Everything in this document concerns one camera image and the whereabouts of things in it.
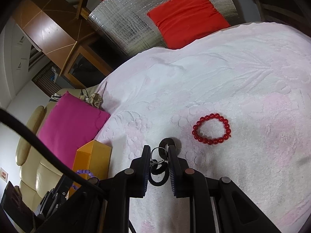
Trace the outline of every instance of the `silver screw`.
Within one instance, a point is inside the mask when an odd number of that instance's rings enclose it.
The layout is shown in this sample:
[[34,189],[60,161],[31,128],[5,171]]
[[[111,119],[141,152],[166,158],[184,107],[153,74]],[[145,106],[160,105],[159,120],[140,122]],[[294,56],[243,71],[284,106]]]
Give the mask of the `silver screw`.
[[230,179],[229,177],[222,177],[222,178],[221,178],[221,181],[222,181],[223,183],[228,184],[228,183],[231,182],[231,179]]
[[185,170],[185,173],[186,173],[186,174],[194,174],[194,170],[193,170],[192,168],[187,168],[187,169]]
[[124,173],[125,173],[125,174],[128,174],[128,175],[131,175],[131,174],[134,173],[134,169],[132,169],[132,168],[125,169],[125,170],[124,170]]

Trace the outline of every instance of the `metal ring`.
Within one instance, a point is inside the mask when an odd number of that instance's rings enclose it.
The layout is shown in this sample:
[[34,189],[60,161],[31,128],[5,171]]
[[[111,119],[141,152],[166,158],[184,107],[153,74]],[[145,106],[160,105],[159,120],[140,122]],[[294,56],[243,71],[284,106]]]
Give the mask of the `metal ring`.
[[[166,158],[163,159],[163,160],[161,160],[161,161],[159,161],[159,162],[154,162],[153,159],[152,159],[152,154],[153,154],[153,151],[154,151],[155,149],[164,149],[164,150],[165,150],[165,154],[166,154]],[[151,161],[153,162],[153,163],[152,163],[153,166],[154,166],[154,165],[160,165],[160,164],[162,164],[163,162],[166,161],[166,159],[167,159],[167,151],[166,151],[166,149],[163,148],[163,147],[155,147],[155,148],[153,148],[153,150],[151,151],[150,158],[151,158]]]

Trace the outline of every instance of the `black cable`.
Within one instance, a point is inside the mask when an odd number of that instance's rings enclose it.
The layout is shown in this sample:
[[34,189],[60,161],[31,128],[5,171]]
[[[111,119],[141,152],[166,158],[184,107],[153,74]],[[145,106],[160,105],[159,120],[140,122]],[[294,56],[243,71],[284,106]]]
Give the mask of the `black cable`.
[[135,231],[135,229],[134,229],[134,227],[133,227],[133,224],[131,223],[130,220],[128,221],[128,227],[130,228],[130,231],[131,231],[132,233],[136,233],[136,231]]
[[71,178],[73,181],[79,183],[82,186],[93,189],[100,195],[105,195],[104,191],[98,186],[91,184],[81,176],[77,175],[70,168],[65,166],[55,155],[33,134],[25,125],[19,120],[10,115],[4,109],[0,108],[0,123],[5,124],[13,131],[22,136],[28,143],[30,143],[46,160],[48,160],[53,166],[55,166],[64,175]]

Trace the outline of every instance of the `silver foil mat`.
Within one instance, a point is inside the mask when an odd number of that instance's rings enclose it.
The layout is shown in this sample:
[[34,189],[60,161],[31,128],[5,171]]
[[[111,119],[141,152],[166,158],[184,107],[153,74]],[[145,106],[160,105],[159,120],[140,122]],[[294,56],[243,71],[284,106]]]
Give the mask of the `silver foil mat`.
[[[127,57],[166,46],[147,12],[168,0],[104,0],[90,14],[94,29]],[[232,0],[210,0],[231,25],[240,23]]]

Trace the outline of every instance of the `key ring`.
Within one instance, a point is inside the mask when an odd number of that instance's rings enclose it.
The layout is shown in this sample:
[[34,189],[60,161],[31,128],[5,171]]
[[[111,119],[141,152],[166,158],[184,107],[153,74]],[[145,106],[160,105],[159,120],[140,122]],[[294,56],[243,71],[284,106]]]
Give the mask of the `key ring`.
[[[163,160],[161,160],[161,161],[159,161],[159,162],[155,162],[155,161],[152,159],[152,154],[153,154],[153,151],[154,151],[155,149],[163,149],[163,150],[165,151],[165,155],[166,155],[165,159],[163,159]],[[167,151],[166,151],[166,149],[163,148],[163,147],[155,147],[155,148],[153,148],[153,150],[151,151],[151,154],[150,154],[150,159],[151,159],[150,166],[162,164],[162,163],[165,162],[166,159],[167,159]]]

